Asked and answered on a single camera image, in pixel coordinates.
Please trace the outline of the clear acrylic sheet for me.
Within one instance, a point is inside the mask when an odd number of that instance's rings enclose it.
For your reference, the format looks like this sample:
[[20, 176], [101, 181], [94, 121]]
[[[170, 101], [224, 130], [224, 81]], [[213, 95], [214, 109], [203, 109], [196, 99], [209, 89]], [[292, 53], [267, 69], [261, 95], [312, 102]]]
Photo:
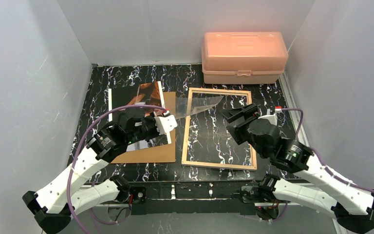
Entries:
[[211, 109], [219, 104], [223, 96], [216, 97], [176, 97], [174, 92], [164, 93], [165, 107], [175, 119], [182, 119]]

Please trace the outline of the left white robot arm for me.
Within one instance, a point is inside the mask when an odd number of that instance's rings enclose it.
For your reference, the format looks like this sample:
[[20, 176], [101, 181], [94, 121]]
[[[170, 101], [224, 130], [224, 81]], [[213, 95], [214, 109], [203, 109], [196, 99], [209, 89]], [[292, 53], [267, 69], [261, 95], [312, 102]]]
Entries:
[[87, 189], [82, 185], [124, 154], [129, 145], [169, 134], [177, 127], [169, 110], [160, 107], [160, 114], [156, 114], [157, 109], [154, 105], [127, 105], [109, 111], [116, 113], [116, 119], [92, 138], [83, 137], [72, 163], [63, 172], [40, 190], [23, 195], [22, 200], [45, 233], [59, 233], [80, 213], [101, 203], [132, 202], [131, 187], [120, 175]]

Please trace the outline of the picture frame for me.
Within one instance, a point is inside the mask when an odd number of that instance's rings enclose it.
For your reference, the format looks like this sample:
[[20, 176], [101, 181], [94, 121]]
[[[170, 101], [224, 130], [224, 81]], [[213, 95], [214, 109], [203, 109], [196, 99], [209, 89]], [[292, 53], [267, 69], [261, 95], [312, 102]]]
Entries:
[[256, 152], [248, 144], [238, 145], [226, 129], [227, 122], [219, 112], [222, 108], [242, 107], [252, 103], [251, 91], [211, 88], [190, 88], [189, 109], [199, 98], [221, 101], [210, 109], [186, 117], [181, 164], [218, 169], [257, 169]]

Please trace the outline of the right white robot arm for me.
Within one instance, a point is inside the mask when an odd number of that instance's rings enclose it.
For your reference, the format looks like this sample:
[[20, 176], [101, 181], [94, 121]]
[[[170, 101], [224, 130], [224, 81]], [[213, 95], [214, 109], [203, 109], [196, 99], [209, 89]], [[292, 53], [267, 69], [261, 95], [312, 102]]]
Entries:
[[243, 186], [235, 197], [243, 203], [290, 201], [334, 219], [340, 226], [365, 234], [374, 229], [374, 189], [363, 188], [326, 165], [316, 150], [285, 138], [277, 126], [277, 108], [261, 115], [255, 104], [223, 109], [227, 130], [237, 144], [248, 143], [276, 168], [313, 184], [313, 188], [266, 174], [256, 186]]

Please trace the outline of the orange plastic storage box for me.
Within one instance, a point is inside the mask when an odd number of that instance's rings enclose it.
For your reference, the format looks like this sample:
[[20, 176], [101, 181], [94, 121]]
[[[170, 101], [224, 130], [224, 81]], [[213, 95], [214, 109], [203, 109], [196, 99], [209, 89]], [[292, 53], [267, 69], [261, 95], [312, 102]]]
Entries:
[[206, 84], [272, 84], [288, 51], [280, 32], [209, 32], [202, 45]]

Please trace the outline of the brown backing board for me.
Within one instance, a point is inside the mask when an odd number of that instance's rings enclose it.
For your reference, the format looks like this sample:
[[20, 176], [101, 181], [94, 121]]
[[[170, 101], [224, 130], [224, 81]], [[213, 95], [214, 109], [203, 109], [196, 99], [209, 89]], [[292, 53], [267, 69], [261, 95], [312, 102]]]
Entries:
[[[112, 89], [109, 89], [111, 95], [111, 101], [109, 101], [109, 107], [118, 106], [124, 104], [144, 104], [142, 99], [146, 99], [149, 96], [144, 94], [134, 94], [132, 96], [126, 95], [127, 100], [120, 98], [118, 95], [112, 93]], [[154, 147], [144, 146], [146, 141], [140, 141], [136, 144], [132, 144], [128, 147], [128, 151], [124, 154], [117, 156], [112, 164], [121, 163], [174, 163], [175, 159], [175, 148], [176, 148], [176, 131], [173, 130], [167, 137], [171, 138], [171, 143], [167, 144], [164, 140], [164, 145], [158, 145]]]

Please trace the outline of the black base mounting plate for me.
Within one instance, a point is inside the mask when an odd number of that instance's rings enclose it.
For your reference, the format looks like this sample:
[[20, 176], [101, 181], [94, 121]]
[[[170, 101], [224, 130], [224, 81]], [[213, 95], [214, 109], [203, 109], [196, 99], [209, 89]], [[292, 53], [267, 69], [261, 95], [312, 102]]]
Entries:
[[153, 181], [130, 182], [133, 215], [239, 213], [254, 215], [257, 208], [281, 207], [285, 201], [255, 198], [249, 202], [240, 196], [243, 186], [252, 180], [238, 181]]

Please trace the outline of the printed photo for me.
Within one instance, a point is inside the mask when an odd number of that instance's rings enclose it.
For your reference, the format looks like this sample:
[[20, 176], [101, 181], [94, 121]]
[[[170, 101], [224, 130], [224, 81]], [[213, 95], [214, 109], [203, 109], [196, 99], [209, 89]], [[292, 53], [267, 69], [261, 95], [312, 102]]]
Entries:
[[[155, 105], [165, 107], [165, 100], [160, 81], [143, 83], [134, 86], [108, 89], [108, 108], [125, 105]], [[127, 147], [127, 151], [147, 149], [170, 144], [171, 140], [166, 134], [150, 140], [142, 140]]]

